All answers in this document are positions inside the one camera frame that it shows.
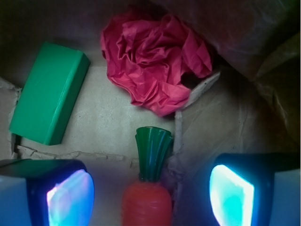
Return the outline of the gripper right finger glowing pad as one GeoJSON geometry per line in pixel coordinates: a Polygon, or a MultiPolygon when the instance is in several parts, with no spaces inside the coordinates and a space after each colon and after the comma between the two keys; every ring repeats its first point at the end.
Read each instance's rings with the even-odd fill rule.
{"type": "Polygon", "coordinates": [[[221,226],[299,226],[299,153],[224,153],[212,167],[209,196],[221,226]]]}

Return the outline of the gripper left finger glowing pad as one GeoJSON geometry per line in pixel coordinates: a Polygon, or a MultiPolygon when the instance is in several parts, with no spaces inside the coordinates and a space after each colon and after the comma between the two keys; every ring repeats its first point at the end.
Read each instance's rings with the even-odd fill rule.
{"type": "Polygon", "coordinates": [[[87,226],[95,199],[80,160],[1,160],[2,226],[87,226]]]}

